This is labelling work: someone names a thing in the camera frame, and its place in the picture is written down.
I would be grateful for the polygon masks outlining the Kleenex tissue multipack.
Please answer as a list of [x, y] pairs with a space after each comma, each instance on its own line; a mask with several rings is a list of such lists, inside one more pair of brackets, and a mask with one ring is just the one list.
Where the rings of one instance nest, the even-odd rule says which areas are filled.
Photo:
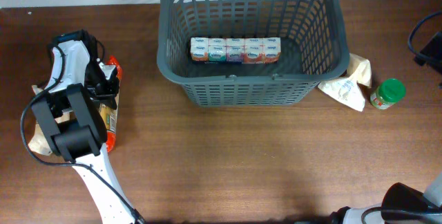
[[192, 37], [191, 59], [195, 62], [228, 64], [270, 64], [282, 52], [281, 38], [207, 38]]

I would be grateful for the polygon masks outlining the spaghetti packet with red ends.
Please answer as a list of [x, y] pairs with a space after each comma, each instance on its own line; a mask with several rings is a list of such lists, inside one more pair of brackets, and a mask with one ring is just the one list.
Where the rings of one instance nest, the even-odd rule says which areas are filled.
[[[117, 69], [116, 77], [119, 80], [119, 85], [121, 85], [123, 70], [122, 70], [122, 67], [120, 66], [120, 63], [116, 59], [116, 57], [111, 55], [109, 57], [109, 60], [106, 62], [106, 65], [115, 65], [116, 66], [116, 69]], [[116, 143], [118, 109], [112, 109], [109, 106], [106, 106], [105, 104], [100, 104], [98, 110], [99, 110], [99, 114], [101, 115], [102, 120], [104, 121], [104, 124], [106, 127], [107, 152], [111, 152], [115, 146], [115, 143]]]

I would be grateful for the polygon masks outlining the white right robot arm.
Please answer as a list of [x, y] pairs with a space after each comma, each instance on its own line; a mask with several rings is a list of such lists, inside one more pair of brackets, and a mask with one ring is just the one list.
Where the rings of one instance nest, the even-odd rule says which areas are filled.
[[366, 208], [343, 207], [333, 212], [334, 224], [441, 224], [441, 176], [420, 192], [403, 183], [393, 184], [383, 201]]

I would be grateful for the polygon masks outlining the grey plastic basket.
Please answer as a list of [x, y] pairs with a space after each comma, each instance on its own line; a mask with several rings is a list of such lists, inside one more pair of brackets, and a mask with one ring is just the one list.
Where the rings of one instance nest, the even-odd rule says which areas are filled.
[[160, 0], [157, 66], [199, 106], [294, 104], [348, 65], [339, 0]]

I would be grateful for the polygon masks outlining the green lidded glass jar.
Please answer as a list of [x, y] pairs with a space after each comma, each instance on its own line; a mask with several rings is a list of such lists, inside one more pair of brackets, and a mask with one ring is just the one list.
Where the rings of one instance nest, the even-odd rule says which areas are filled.
[[370, 103], [377, 109], [385, 110], [400, 102], [405, 95], [406, 88], [402, 81], [389, 78], [370, 95]]

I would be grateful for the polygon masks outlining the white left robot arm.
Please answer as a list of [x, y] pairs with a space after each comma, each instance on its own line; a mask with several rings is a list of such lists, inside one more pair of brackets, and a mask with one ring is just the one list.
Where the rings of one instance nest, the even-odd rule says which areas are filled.
[[62, 34], [47, 46], [50, 78], [36, 87], [32, 111], [51, 154], [85, 183], [103, 223], [144, 223], [119, 185], [108, 157], [115, 141], [122, 69], [86, 30]]

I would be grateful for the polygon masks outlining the white beige food bag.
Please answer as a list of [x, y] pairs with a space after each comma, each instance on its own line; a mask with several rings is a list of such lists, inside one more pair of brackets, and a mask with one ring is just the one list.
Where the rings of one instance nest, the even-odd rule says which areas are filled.
[[365, 107], [365, 96], [359, 88], [359, 84], [371, 87], [371, 64], [368, 59], [351, 53], [346, 76], [321, 82], [318, 88], [337, 102], [362, 112]]

